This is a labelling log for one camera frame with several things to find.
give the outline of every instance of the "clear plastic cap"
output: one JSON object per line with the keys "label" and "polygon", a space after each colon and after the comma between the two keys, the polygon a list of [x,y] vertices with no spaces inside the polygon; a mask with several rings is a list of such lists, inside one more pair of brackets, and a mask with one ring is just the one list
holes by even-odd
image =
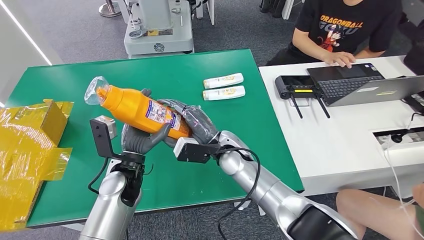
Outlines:
{"label": "clear plastic cap", "polygon": [[85,91],[84,101],[88,105],[100,105],[108,94],[109,83],[103,76],[96,76],[91,80]]}

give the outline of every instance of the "gray carpet floor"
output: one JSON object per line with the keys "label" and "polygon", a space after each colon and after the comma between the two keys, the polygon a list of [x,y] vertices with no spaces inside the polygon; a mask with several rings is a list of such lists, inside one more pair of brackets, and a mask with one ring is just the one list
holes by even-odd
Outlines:
{"label": "gray carpet floor", "polygon": [[[103,0],[19,0],[45,38],[65,63],[126,59],[123,45],[125,24],[121,17],[99,16]],[[292,39],[302,4],[293,8],[289,20],[272,18],[259,12],[260,0],[216,0],[215,26],[207,11],[202,20],[193,21],[196,52],[249,48],[258,66],[263,66]],[[385,56],[403,55],[410,43],[396,32]],[[383,188],[368,190],[382,194]],[[389,197],[394,198],[388,190]],[[310,197],[335,208],[336,194]],[[129,226],[131,240],[218,240],[217,221],[232,208],[231,203],[175,211],[137,215]],[[280,240],[278,230],[266,216],[259,216],[253,204],[236,211],[222,223],[228,239]],[[1,233],[0,240],[74,240],[78,232],[61,226]],[[385,237],[371,230],[365,240]]]}

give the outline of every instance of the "black t-shirt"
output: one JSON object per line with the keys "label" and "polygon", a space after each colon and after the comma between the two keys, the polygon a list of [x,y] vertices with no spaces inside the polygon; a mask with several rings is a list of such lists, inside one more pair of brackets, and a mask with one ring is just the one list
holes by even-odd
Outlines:
{"label": "black t-shirt", "polygon": [[306,0],[296,28],[309,32],[312,41],[330,52],[353,54],[368,37],[369,49],[382,52],[390,45],[401,13],[401,0],[363,0],[354,6],[343,0]]}

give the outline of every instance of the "white machine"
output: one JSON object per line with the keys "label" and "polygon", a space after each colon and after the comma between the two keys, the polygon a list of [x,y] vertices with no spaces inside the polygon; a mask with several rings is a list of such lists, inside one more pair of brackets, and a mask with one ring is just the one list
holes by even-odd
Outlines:
{"label": "white machine", "polygon": [[187,0],[121,0],[127,23],[124,45],[128,58],[194,52],[192,8]]}

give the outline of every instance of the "orange bottle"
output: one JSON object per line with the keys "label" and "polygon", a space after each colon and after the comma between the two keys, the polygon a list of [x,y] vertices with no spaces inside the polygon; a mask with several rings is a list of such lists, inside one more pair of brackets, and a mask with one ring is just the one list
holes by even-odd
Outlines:
{"label": "orange bottle", "polygon": [[165,124],[171,124],[168,136],[173,139],[189,136],[189,127],[178,113],[135,89],[123,89],[102,76],[95,77],[85,92],[89,105],[101,105],[119,121],[154,134]]}

